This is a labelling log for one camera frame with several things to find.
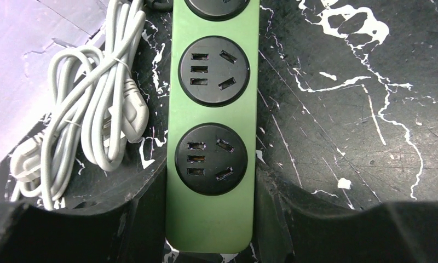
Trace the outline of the green power strip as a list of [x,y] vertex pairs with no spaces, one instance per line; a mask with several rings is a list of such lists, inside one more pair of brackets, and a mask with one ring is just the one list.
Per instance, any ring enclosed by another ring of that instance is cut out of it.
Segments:
[[174,1],[166,239],[233,254],[253,235],[259,1]]

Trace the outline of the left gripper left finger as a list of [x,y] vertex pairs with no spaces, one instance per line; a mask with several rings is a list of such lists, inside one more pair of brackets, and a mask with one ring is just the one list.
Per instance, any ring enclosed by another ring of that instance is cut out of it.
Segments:
[[165,162],[74,209],[0,203],[0,262],[162,262],[165,210]]

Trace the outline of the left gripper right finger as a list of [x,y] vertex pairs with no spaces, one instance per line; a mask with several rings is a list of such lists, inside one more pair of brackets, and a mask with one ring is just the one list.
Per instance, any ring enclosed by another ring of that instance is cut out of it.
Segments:
[[438,262],[438,202],[356,211],[256,163],[253,240],[262,262]]

